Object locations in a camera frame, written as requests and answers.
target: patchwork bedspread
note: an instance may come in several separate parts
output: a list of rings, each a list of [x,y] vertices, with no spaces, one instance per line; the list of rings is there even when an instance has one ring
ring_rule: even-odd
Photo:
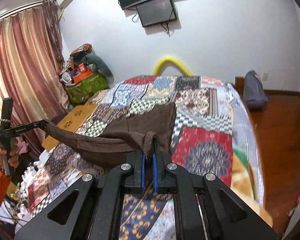
[[[139,76],[125,80],[93,99],[97,109],[77,133],[96,137],[122,115],[143,114],[171,101],[177,113],[171,141],[173,162],[198,175],[213,172],[232,187],[235,151],[247,166],[249,161],[253,193],[262,205],[264,186],[256,139],[238,93],[227,82],[204,76]],[[96,176],[107,172],[59,143],[28,188],[32,215],[88,170]],[[141,195],[125,196],[119,239],[175,239],[172,196],[153,192],[151,181],[145,189]]]

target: yellow arch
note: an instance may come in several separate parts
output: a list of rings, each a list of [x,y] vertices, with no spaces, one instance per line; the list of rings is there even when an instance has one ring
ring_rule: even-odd
[[[179,61],[176,58],[171,57],[171,56],[165,56],[159,60],[157,65],[154,67],[153,75],[161,76],[162,72],[164,71],[163,68],[164,68],[165,64],[168,62],[175,65],[175,67],[178,70],[180,70],[186,77],[192,76],[192,73],[190,72],[190,70],[188,70],[188,68],[181,61]]]

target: wall outlet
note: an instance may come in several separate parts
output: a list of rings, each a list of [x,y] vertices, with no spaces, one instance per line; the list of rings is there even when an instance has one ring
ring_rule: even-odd
[[[263,73],[262,81],[267,81],[267,80],[268,80],[268,73]]]

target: purple backpack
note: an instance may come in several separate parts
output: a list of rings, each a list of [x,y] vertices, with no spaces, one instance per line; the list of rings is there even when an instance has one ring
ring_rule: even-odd
[[[243,99],[248,108],[264,108],[268,98],[263,90],[260,77],[254,70],[244,77]]]

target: black and white checkered patch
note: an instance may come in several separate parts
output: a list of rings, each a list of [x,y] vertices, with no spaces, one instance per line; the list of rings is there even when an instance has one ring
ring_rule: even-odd
[[[169,97],[165,98],[147,98],[147,99],[135,99],[131,103],[131,108],[127,113],[127,117],[131,114],[143,114],[151,111],[155,105],[164,105],[169,103]]]
[[[179,136],[182,126],[204,128],[207,131],[218,131],[232,135],[232,122],[230,116],[204,116],[191,117],[178,112],[174,123],[172,137]]]
[[[85,135],[90,137],[99,136],[106,128],[107,123],[101,120],[95,120],[94,124],[86,131]]]
[[[50,195],[46,196],[40,204],[36,206],[34,211],[32,212],[32,217],[35,217],[37,214],[39,214],[44,208],[46,208],[50,203],[52,202],[52,199]]]

